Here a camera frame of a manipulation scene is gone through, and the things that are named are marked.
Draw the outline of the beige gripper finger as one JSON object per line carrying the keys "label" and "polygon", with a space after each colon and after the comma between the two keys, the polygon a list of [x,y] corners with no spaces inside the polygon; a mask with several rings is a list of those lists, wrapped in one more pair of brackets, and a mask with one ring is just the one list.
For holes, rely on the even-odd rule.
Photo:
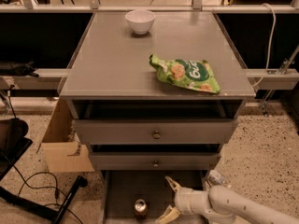
{"label": "beige gripper finger", "polygon": [[177,181],[173,180],[170,176],[167,176],[165,180],[168,182],[170,188],[174,192],[178,192],[181,189],[181,185]]}
{"label": "beige gripper finger", "polygon": [[156,219],[156,224],[168,224],[180,216],[180,212],[176,207],[169,205],[164,213]]}

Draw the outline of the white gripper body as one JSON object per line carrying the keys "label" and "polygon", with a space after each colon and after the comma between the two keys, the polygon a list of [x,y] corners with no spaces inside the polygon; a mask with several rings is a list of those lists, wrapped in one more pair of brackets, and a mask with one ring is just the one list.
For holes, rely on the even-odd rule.
{"label": "white gripper body", "polygon": [[174,203],[182,215],[203,215],[207,193],[201,190],[180,188],[175,194]]}

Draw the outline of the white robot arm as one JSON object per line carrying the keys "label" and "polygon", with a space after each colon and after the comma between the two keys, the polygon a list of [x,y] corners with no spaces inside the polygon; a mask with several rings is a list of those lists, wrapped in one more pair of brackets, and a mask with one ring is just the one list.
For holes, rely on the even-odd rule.
{"label": "white robot arm", "polygon": [[194,190],[182,187],[170,176],[165,179],[175,192],[175,205],[166,208],[157,218],[157,224],[168,224],[182,215],[200,215],[218,224],[233,224],[236,217],[242,217],[250,224],[299,224],[298,218],[256,203],[225,186]]}

